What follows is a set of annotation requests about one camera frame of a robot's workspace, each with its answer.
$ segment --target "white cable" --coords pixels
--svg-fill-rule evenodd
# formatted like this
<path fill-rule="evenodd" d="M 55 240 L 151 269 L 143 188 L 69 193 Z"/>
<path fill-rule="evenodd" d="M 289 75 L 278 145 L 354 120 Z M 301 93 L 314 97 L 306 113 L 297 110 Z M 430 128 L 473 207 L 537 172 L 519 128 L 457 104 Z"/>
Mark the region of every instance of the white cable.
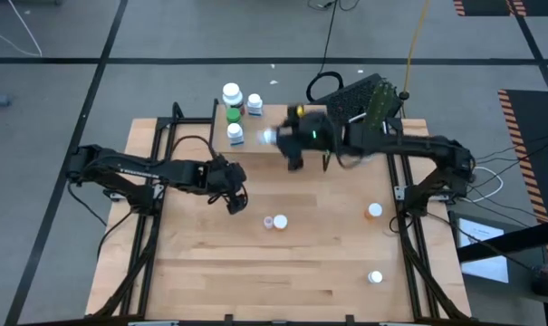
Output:
<path fill-rule="evenodd" d="M 25 54 L 25 55 L 30 55 L 30 56 L 35 56 L 35 57 L 39 56 L 38 53 L 29 53 L 29 52 L 27 52 L 27 51 L 24 51 L 24 50 L 20 49 L 20 48 L 18 47 L 18 45 L 12 43 L 12 41 L 8 40 L 7 38 L 3 37 L 2 35 L 0 35 L 0 38 L 1 38 L 2 40 L 4 40 L 6 43 L 12 45 L 12 47 L 15 48 L 19 53 L 23 53 L 23 54 Z"/>
<path fill-rule="evenodd" d="M 42 50 L 40 49 L 40 46 L 38 45 L 38 42 L 36 42 L 36 39 L 34 38 L 34 35 L 32 34 L 32 32 L 30 32 L 30 29 L 28 28 L 28 25 L 26 25 L 26 22 L 24 21 L 24 19 L 22 18 L 20 13 L 18 13 L 18 11 L 16 10 L 16 7 L 14 6 L 14 3 L 12 2 L 12 0 L 8 0 L 8 2 L 12 6 L 12 9 L 14 9 L 14 12 L 18 16 L 18 18 L 20 19 L 20 22 L 22 22 L 22 24 L 24 25 L 24 28 L 26 29 L 26 31 L 28 32 L 28 34 L 32 38 L 32 41 L 34 42 L 34 45 L 36 46 L 36 49 L 38 50 L 38 53 L 29 53 L 25 50 L 20 49 L 18 47 L 18 45 L 14 44 L 12 41 L 10 41 L 7 38 L 3 37 L 1 34 L 0 34 L 0 39 L 2 39 L 6 43 L 12 45 L 12 47 L 15 48 L 19 53 L 29 55 L 29 56 L 34 56 L 34 57 L 38 57 L 38 56 L 42 57 L 43 56 L 42 55 Z"/>
<path fill-rule="evenodd" d="M 475 168 L 478 168 L 478 169 L 482 169 L 482 170 L 485 170 L 489 173 L 491 173 L 493 175 L 493 177 L 496 177 L 498 180 L 499 180 L 499 187 L 497 189 L 495 189 L 494 191 L 492 191 L 491 193 L 487 194 L 487 195 L 484 195 L 483 197 L 480 197 L 480 198 L 477 198 L 477 199 L 469 199 L 469 198 L 459 198 L 461 200 L 464 200 L 466 202 L 469 202 L 469 203 L 478 203 L 482 200 L 485 200 L 493 195 L 495 195 L 496 193 L 498 193 L 499 191 L 501 191 L 501 189 L 503 189 L 503 180 L 501 179 L 501 177 L 499 177 L 499 175 L 497 175 L 493 170 L 491 170 L 490 168 L 485 168 L 485 167 L 475 167 Z"/>
<path fill-rule="evenodd" d="M 18 18 L 20 19 L 20 22 L 22 22 L 22 25 L 26 29 L 26 32 L 28 32 L 28 35 L 30 35 L 30 38 L 32 38 L 32 42 L 34 42 L 34 45 L 36 45 L 36 49 L 38 49 L 39 56 L 42 57 L 42 50 L 40 49 L 40 45 L 38 45 L 38 42 L 36 42 L 36 39 L 34 38 L 34 35 L 32 34 L 32 32 L 30 32 L 30 29 L 28 28 L 28 25 L 26 24 L 26 22 L 24 21 L 24 19 L 20 15 L 20 13 L 18 13 L 18 10 L 16 9 L 16 6 L 12 2 L 12 0 L 8 0 L 8 2 L 12 6 L 12 9 L 14 9 L 14 12 L 18 16 Z"/>

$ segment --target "black mat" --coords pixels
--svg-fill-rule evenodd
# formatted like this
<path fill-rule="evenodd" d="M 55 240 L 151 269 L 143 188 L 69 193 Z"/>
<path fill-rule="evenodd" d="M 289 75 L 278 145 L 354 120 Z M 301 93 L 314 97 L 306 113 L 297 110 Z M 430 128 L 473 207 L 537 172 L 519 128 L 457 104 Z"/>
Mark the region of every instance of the black mat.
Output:
<path fill-rule="evenodd" d="M 465 16 L 548 16 L 548 0 L 455 0 L 455 8 Z"/>
<path fill-rule="evenodd" d="M 499 91 L 505 122 L 539 223 L 548 222 L 548 91 Z"/>

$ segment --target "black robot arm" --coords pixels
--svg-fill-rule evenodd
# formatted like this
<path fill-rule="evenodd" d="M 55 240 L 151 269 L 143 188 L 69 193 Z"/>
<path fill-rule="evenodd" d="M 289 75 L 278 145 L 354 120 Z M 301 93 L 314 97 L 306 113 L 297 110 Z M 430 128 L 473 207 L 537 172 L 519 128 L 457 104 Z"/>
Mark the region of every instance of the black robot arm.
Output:
<path fill-rule="evenodd" d="M 276 146 L 288 158 L 288 169 L 303 167 L 303 150 L 320 150 L 337 156 L 362 158 L 375 153 L 407 155 L 432 159 L 437 168 L 418 185 L 400 191 L 398 200 L 407 213 L 423 216 L 432 196 L 442 192 L 466 196 L 475 161 L 468 149 L 445 137 L 391 135 L 384 130 L 371 130 L 366 124 L 352 123 L 337 128 L 323 111 L 300 111 L 288 108 L 288 118 L 275 129 Z"/>
<path fill-rule="evenodd" d="M 230 214 L 241 211 L 247 203 L 246 193 L 237 194 L 243 188 L 244 170 L 237 163 L 227 162 L 221 155 L 206 162 L 182 159 L 156 161 L 90 145 L 79 147 L 72 154 L 66 177 L 71 183 L 81 185 L 95 182 L 123 195 L 136 213 L 149 215 L 154 212 L 159 199 L 156 191 L 159 190 L 149 185 L 135 185 L 120 174 L 150 177 L 158 180 L 163 187 L 210 196 L 209 204 L 223 197 Z"/>

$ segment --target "wooden table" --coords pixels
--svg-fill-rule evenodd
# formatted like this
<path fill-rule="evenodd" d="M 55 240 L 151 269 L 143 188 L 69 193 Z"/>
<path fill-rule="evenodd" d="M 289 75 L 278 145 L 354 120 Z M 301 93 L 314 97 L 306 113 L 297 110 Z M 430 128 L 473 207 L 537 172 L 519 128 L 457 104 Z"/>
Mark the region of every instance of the wooden table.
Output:
<path fill-rule="evenodd" d="M 424 120 L 403 122 L 408 134 L 428 134 Z M 146 157 L 154 126 L 155 120 L 134 120 L 125 151 Z M 209 126 L 178 125 L 177 137 L 189 134 L 208 138 Z M 209 154 L 202 142 L 188 140 L 174 158 L 205 160 Z M 333 160 L 326 174 L 317 171 L 321 164 L 291 174 L 259 155 L 243 164 L 249 205 L 234 216 L 223 201 L 208 206 L 206 197 L 168 191 L 148 319 L 222 321 L 232 313 L 236 321 L 344 321 L 346 314 L 356 321 L 413 320 L 399 238 L 388 227 L 395 210 L 384 155 L 350 171 Z M 415 183 L 435 167 L 424 158 L 410 164 Z M 372 202 L 384 213 L 369 222 L 362 212 Z M 109 225 L 127 210 L 125 203 L 112 204 Z M 443 204 L 431 203 L 429 211 L 447 217 Z M 277 214 L 288 216 L 288 228 L 265 230 L 264 217 Z M 87 313 L 105 303 L 127 272 L 135 226 L 136 218 L 127 221 L 102 247 Z M 423 228 L 433 276 L 470 315 L 451 230 L 427 217 Z M 382 272 L 382 283 L 366 280 L 374 270 Z"/>

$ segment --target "yellow and black hazard tape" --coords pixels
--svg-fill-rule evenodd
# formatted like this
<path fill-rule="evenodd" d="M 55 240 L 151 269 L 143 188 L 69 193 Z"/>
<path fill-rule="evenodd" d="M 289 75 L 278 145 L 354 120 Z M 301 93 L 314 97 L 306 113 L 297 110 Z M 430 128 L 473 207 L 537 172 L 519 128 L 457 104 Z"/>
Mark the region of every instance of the yellow and black hazard tape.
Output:
<path fill-rule="evenodd" d="M 527 16 L 527 10 L 525 9 L 525 5 L 522 0 L 513 0 L 513 3 L 511 3 L 511 0 L 505 0 L 507 2 L 507 8 L 509 8 L 509 15 L 515 15 L 515 13 L 519 14 L 520 16 Z"/>
<path fill-rule="evenodd" d="M 513 3 L 511 3 L 511 0 L 505 0 L 505 3 L 507 4 L 507 9 L 509 9 L 509 15 L 514 16 L 515 13 L 517 13 L 523 17 L 527 16 L 527 10 L 525 9 L 525 5 L 522 0 L 513 0 Z M 463 0 L 453 0 L 453 4 L 455 5 L 455 10 L 457 10 L 458 15 L 466 15 Z"/>
<path fill-rule="evenodd" d="M 453 3 L 455 4 L 455 9 L 457 10 L 458 15 L 465 15 L 465 7 L 463 6 L 462 0 L 454 0 Z"/>
<path fill-rule="evenodd" d="M 531 161 L 527 157 L 527 148 L 525 147 L 524 140 L 521 138 L 521 131 L 517 124 L 517 118 L 514 115 L 513 106 L 509 99 L 509 94 L 505 90 L 499 90 L 499 102 L 505 115 L 505 122 L 509 129 L 509 135 L 511 141 L 515 146 L 515 155 L 520 159 L 519 168 L 523 174 L 525 185 L 527 186 L 527 194 L 531 200 L 531 205 L 534 209 L 534 215 L 537 222 L 540 224 L 548 223 L 547 209 L 543 205 L 542 192 L 537 186 L 537 180 L 535 180 L 535 174 Z"/>

